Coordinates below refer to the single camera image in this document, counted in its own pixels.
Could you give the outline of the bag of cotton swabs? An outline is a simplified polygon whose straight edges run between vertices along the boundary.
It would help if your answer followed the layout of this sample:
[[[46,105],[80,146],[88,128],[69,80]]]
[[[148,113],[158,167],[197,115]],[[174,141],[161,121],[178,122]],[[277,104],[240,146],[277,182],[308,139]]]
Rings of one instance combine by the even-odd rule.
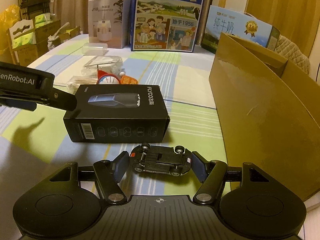
[[[97,80],[97,77],[73,76],[67,82],[67,88],[70,93],[75,94],[80,85],[95,85]]]

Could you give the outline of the black toy car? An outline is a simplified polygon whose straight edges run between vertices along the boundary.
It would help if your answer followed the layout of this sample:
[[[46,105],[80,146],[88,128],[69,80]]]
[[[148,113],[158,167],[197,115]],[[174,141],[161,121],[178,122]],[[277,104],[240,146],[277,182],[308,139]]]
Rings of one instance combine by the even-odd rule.
[[[175,177],[189,172],[191,159],[192,153],[183,146],[165,147],[142,143],[130,153],[130,165],[134,171]]]

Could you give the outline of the black shaver box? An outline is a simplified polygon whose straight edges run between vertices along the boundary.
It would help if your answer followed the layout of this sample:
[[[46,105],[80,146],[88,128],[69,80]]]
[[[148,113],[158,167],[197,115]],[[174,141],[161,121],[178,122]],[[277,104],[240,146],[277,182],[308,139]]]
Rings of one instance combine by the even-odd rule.
[[[170,117],[158,85],[81,85],[63,121],[72,142],[159,143]]]

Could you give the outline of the red Doraemon toy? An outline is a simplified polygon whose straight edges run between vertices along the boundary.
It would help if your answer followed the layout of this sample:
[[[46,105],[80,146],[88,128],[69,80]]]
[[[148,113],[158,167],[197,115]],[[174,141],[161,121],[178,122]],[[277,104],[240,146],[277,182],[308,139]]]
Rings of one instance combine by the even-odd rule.
[[[97,71],[97,84],[98,85],[137,85],[138,80],[125,74],[125,72],[120,72],[119,76],[115,74],[105,72],[103,70]]]

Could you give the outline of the clear plastic cylinder case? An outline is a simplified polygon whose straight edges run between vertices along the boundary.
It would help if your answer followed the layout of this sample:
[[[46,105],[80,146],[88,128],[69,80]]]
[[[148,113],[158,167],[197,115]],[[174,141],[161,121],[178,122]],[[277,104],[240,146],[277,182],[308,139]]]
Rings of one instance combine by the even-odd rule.
[[[82,46],[82,53],[87,56],[103,56],[108,51],[106,43],[90,43],[87,42]]]

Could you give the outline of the clear box white pads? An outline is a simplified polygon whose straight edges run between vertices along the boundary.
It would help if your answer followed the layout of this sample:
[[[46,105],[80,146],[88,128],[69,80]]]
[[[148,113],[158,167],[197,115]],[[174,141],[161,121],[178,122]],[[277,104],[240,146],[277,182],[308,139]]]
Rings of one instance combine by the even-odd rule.
[[[95,56],[82,68],[81,74],[87,77],[98,77],[98,71],[118,76],[123,70],[123,61],[119,56]]]

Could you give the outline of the cardboard boxes with tissues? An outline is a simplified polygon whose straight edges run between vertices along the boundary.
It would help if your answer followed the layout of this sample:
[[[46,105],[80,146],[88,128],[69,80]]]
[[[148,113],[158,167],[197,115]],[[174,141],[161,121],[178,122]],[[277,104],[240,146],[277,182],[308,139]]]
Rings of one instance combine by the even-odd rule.
[[[63,24],[55,14],[44,13],[32,20],[21,20],[8,30],[9,51],[14,64],[26,67],[47,53],[48,37],[53,35]],[[59,35],[62,44],[80,35],[80,27],[66,28]]]

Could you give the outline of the checked bed sheet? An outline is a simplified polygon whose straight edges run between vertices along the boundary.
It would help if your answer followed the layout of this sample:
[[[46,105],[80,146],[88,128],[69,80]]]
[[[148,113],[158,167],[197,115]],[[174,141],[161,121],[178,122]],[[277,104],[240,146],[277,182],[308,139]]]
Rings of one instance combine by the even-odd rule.
[[[23,239],[297,239],[319,192],[319,85],[292,61],[222,34],[209,81],[226,161],[163,147],[158,86],[53,88],[53,75],[10,64],[32,86],[1,85],[1,102],[66,110],[74,141],[132,142],[92,166],[70,161],[13,207]]]

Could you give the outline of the white plastic bag pile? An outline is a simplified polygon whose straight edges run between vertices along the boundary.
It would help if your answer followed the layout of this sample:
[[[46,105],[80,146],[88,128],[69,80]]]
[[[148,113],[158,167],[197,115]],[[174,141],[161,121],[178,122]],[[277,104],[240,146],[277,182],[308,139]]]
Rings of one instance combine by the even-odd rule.
[[[58,46],[61,43],[59,35],[63,34],[66,31],[66,28],[69,26],[70,26],[70,23],[66,22],[53,35],[50,35],[48,37],[48,44],[47,44],[48,50],[54,49],[56,46]]]

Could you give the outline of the yellow plastic bag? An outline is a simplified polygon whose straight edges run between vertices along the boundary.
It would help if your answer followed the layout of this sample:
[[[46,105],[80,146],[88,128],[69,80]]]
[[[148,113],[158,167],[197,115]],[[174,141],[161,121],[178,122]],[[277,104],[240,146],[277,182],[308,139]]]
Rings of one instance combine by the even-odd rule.
[[[0,52],[4,54],[8,49],[7,31],[20,20],[20,7],[18,5],[10,5],[7,9],[0,13]]]

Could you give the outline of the open cardboard box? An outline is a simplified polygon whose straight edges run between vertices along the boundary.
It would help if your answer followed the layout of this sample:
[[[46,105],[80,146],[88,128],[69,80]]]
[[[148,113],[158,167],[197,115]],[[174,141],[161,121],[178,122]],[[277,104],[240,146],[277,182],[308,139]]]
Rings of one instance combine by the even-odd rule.
[[[252,162],[308,200],[319,191],[319,85],[291,60],[221,34],[209,76],[227,162]]]

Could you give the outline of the black folding cart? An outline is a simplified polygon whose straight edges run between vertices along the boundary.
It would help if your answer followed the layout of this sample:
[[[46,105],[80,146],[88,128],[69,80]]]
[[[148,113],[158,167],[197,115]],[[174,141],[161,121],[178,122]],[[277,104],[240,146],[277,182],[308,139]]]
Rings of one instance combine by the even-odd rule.
[[[18,0],[20,18],[32,20],[36,16],[50,13],[49,0]]]

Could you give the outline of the white humidifier box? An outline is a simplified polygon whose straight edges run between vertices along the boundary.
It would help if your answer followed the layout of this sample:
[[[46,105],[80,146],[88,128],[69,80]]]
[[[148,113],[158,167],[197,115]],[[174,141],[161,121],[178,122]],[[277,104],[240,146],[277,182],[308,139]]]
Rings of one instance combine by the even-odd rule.
[[[89,0],[88,36],[91,43],[121,49],[128,44],[131,0]]]

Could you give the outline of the dark blue milk carton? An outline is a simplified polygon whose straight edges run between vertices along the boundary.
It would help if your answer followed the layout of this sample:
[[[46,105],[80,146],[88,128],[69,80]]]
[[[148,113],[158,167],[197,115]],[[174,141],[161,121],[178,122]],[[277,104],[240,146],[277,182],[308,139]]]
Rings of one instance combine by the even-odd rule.
[[[132,51],[191,53],[203,0],[132,0]]]

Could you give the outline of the beige quilted chair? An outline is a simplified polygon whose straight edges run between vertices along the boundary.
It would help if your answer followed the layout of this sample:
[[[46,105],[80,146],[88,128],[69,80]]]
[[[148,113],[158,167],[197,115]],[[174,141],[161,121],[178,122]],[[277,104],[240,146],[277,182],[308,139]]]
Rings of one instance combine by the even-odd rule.
[[[280,35],[274,51],[286,59],[291,60],[304,73],[310,73],[310,61],[299,49],[299,47],[287,37]]]

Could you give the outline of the light blue milk carton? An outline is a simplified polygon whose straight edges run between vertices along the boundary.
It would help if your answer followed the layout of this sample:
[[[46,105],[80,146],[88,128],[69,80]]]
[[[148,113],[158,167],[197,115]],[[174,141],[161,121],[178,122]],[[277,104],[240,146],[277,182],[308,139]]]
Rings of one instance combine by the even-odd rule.
[[[201,47],[215,53],[220,35],[226,33],[274,50],[280,31],[251,15],[210,6]]]

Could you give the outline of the wooden door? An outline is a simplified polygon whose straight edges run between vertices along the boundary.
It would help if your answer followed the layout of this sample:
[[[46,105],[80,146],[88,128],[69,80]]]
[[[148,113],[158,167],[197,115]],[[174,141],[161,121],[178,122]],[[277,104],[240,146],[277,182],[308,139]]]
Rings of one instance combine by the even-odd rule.
[[[310,55],[319,25],[319,0],[247,0],[246,12],[273,25]]]

